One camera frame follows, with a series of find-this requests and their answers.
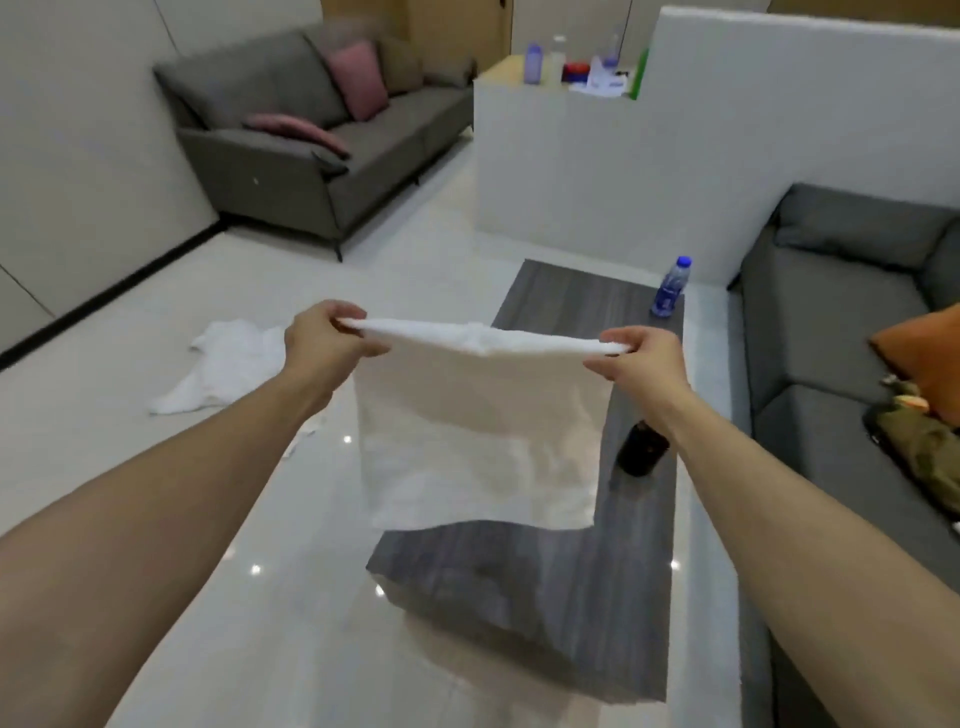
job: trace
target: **sofa armrest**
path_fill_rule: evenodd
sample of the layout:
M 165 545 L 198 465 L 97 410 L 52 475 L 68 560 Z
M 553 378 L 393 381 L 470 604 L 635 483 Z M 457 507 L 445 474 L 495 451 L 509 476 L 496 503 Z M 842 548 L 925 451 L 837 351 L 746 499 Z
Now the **sofa armrest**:
M 246 129 L 178 129 L 177 137 L 218 212 L 343 237 L 326 180 L 347 168 L 332 152 Z
M 427 85 L 446 85 L 466 88 L 477 77 L 477 61 L 471 56 L 462 61 L 427 64 L 423 68 L 423 82 Z

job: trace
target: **gray wood-grain table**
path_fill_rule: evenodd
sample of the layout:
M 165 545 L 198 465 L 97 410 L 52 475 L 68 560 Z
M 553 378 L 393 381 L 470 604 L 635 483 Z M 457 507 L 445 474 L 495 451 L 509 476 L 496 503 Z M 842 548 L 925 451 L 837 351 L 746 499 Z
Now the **gray wood-grain table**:
M 653 288 L 527 260 L 497 328 L 596 338 L 644 324 L 683 330 L 683 301 L 649 314 Z M 677 465 L 631 478 L 614 459 L 636 412 L 614 389 L 594 526 L 549 531 L 462 522 L 383 535 L 367 569 L 396 605 L 611 702 L 666 699 Z

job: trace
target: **door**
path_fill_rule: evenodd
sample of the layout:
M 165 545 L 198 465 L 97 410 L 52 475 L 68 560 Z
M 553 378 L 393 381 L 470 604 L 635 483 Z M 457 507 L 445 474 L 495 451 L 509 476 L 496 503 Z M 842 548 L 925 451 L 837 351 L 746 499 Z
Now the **door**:
M 513 0 L 408 0 L 410 39 L 427 61 L 474 56 L 483 72 L 510 53 Z

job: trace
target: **baseboard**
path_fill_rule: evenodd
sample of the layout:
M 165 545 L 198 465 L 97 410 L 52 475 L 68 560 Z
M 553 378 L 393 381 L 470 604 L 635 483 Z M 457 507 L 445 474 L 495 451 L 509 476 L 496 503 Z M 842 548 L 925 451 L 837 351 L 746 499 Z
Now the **baseboard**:
M 138 283 L 146 280 L 157 271 L 166 268 L 175 260 L 182 258 L 192 250 L 196 250 L 207 240 L 221 232 L 226 232 L 230 227 L 229 219 L 221 217 L 213 225 L 204 228 L 196 235 L 184 240 L 176 248 L 167 251 L 156 260 L 152 260 L 142 268 L 133 271 L 126 278 L 114 283 L 110 288 L 102 293 L 98 293 L 89 301 L 81 303 L 76 308 L 67 311 L 58 319 L 47 324 L 39 331 L 35 331 L 27 338 L 0 353 L 0 372 L 12 366 L 27 354 L 36 351 L 51 339 L 59 336 L 72 326 L 85 319 L 92 313 L 99 311 L 108 303 L 116 301 L 127 291 L 134 288 Z

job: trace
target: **forearm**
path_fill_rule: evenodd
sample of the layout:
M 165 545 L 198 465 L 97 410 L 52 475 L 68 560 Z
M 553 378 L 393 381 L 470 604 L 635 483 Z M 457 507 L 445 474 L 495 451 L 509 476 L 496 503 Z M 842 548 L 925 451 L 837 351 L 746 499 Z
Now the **forearm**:
M 834 717 L 960 723 L 960 597 L 692 393 L 665 420 L 741 582 Z
M 273 379 L 0 539 L 0 723 L 106 722 L 308 414 Z

